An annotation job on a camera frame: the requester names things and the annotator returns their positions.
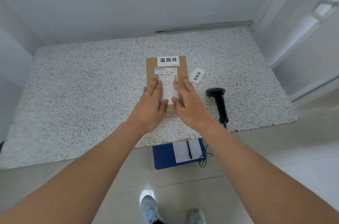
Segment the cardboard box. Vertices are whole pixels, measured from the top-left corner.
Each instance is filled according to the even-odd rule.
[[[179,66],[161,66],[163,68],[177,68],[178,70],[178,83],[186,88],[184,85],[184,82],[182,81],[182,75],[186,75],[188,77],[188,72],[187,72],[187,64],[186,64],[186,56],[179,56]],[[154,77],[154,70],[155,68],[159,67],[158,66],[158,61],[157,58],[147,58],[146,59],[146,77],[147,77],[147,87],[151,84],[152,78]],[[176,108],[174,104],[168,104],[167,109],[164,114],[165,117],[179,117],[177,114]]]

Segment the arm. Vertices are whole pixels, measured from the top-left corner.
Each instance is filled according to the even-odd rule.
[[[0,223],[88,223],[95,217],[125,159],[163,119],[162,89],[153,78],[134,110],[111,135],[65,167],[45,185],[8,209]]]
[[[183,122],[213,149],[254,223],[339,223],[339,213],[295,179],[231,135],[208,113],[188,78],[184,100],[172,98]]]

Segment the left hand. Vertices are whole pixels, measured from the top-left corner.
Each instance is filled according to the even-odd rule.
[[[154,75],[149,87],[144,87],[144,92],[127,118],[126,122],[136,127],[142,135],[153,131],[163,120],[164,113],[168,104],[165,99],[159,103],[162,91],[162,81],[158,75]]]

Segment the package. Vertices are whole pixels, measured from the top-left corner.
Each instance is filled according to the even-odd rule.
[[[178,92],[174,88],[173,82],[176,79],[182,87],[186,88],[181,78],[182,75],[188,77],[186,56],[162,56],[147,58],[147,87],[150,86],[155,73],[159,75],[159,79],[163,82],[163,93],[160,99],[168,99],[168,105],[164,117],[179,117],[171,97],[175,96],[178,97],[180,101],[183,101],[181,96],[177,96]]]

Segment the foot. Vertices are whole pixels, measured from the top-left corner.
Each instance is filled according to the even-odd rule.
[[[159,215],[159,208],[157,202],[151,196],[145,196],[141,201],[142,217],[148,224],[153,224],[157,220],[163,222],[163,218]]]
[[[189,218],[189,224],[206,224],[205,216],[202,210],[195,209]]]

